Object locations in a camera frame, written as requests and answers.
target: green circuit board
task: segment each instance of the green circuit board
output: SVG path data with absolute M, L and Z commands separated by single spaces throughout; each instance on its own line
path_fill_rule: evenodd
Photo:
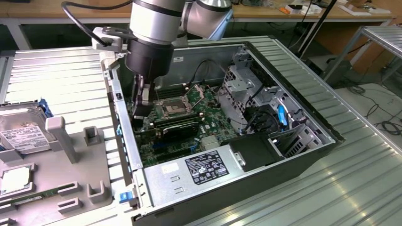
M 222 141 L 238 136 L 237 131 L 227 121 L 227 117 L 221 106 L 218 105 L 214 92 L 206 86 L 199 86 L 199 88 L 205 95 L 203 100 L 201 100 L 201 89 L 191 89 L 185 97 L 173 97 L 154 102 L 155 107 L 150 116 L 145 119 L 145 127 L 135 130 L 137 142 L 141 146 L 141 158 L 145 167 L 150 167 L 190 154 L 202 152 L 203 148 L 201 142 L 203 137 L 215 135 L 218 142 L 222 143 Z M 191 112 L 174 112 L 169 115 L 169 117 L 181 119 L 183 116 L 191 114 L 199 115 L 199 113 L 202 113 L 202 116 L 197 119 L 199 120 L 197 135 L 171 143 L 159 142 L 155 138 L 151 123 L 167 120 L 167 114 L 165 113 L 166 108 L 169 108 L 167 106 L 170 104 L 175 106 L 174 104 L 178 104 L 183 98 L 186 98 L 190 107 L 194 106 L 199 100 L 201 102 L 191 108 Z

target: ribbed metal surface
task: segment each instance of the ribbed metal surface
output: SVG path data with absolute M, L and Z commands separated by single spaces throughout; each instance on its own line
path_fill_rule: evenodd
M 346 142 L 295 179 L 190 225 L 401 225 L 402 157 L 283 45 L 251 42 Z M 191 44 L 206 44 L 194 41 Z
M 402 58 L 402 27 L 364 27 L 362 34 Z
M 191 225 L 401 225 L 402 158 L 396 150 L 278 41 L 247 37 L 219 42 L 229 41 L 250 41 L 257 46 L 346 142 L 298 178 Z M 56 65 L 47 63 L 51 58 Z M 20 51 L 15 63 L 7 100 L 27 101 L 43 96 L 54 113 L 68 119 L 68 133 L 91 125 L 103 128 L 112 189 L 122 188 L 123 173 L 96 51 L 91 48 Z M 118 218 L 116 206 L 114 202 L 55 225 L 78 222 L 79 225 L 112 225 L 120 219 L 127 219 L 130 225 L 135 211 Z

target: power supply label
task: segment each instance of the power supply label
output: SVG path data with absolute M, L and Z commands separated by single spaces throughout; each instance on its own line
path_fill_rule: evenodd
M 50 145 L 39 126 L 6 130 L 0 134 L 18 151 Z
M 186 164 L 197 185 L 215 180 L 229 174 L 218 151 L 213 151 L 186 159 Z

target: orange object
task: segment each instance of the orange object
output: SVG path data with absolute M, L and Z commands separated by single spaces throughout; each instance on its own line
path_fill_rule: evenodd
M 290 14 L 290 11 L 289 11 L 285 7 L 281 7 L 281 8 L 279 8 L 279 11 L 283 12 L 286 15 Z

